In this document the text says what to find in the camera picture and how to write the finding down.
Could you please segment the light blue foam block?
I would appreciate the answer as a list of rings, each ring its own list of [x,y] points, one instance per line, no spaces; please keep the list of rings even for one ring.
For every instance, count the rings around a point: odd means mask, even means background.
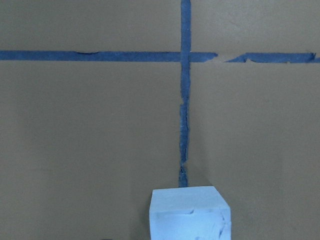
[[[155,189],[149,228],[152,240],[230,240],[231,208],[214,186]]]

